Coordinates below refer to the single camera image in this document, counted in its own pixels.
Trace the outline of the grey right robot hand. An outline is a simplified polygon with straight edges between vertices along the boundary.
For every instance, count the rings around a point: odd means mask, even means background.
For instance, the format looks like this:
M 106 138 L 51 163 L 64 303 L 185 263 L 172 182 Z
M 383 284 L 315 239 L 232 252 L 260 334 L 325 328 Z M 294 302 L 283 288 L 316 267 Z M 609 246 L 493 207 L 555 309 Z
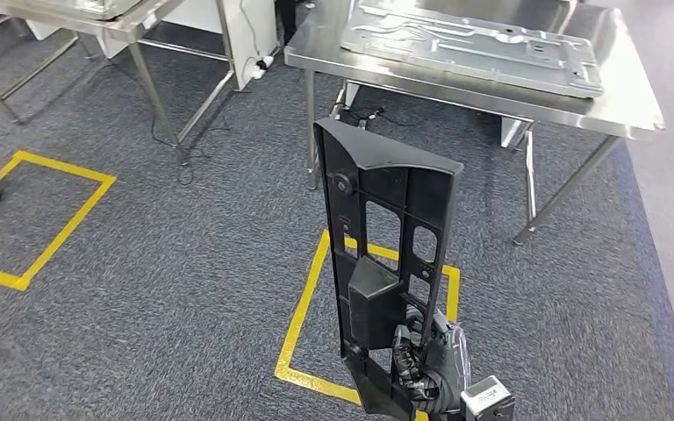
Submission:
M 430 339 L 425 346 L 416 346 L 412 337 L 420 334 L 424 321 L 422 313 L 409 304 L 405 323 L 396 326 L 392 360 L 398 384 L 415 410 L 429 415 L 457 413 L 462 409 L 461 393 L 470 385 L 464 331 L 436 310 Z

